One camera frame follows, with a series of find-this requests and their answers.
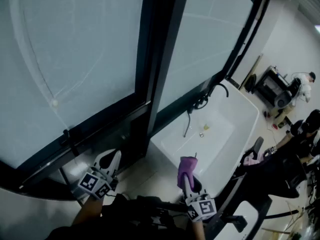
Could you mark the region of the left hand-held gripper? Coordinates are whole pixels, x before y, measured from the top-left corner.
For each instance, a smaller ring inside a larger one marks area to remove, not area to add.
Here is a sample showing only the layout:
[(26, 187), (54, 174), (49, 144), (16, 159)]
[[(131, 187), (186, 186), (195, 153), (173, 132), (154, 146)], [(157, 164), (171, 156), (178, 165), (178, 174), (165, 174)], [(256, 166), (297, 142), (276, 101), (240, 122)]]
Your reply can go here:
[(82, 192), (101, 200), (118, 185), (117, 171), (122, 158), (119, 149), (109, 149), (100, 153), (93, 166), (76, 167), (71, 170), (76, 186)]

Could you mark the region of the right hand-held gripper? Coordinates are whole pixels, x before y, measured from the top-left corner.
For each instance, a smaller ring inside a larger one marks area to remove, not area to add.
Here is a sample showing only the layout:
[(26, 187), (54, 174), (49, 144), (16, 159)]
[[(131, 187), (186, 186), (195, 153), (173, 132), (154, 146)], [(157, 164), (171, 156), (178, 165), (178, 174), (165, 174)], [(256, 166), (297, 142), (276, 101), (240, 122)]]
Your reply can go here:
[(192, 222), (210, 219), (217, 213), (215, 200), (193, 175), (182, 174), (182, 191), (187, 205), (187, 215)]

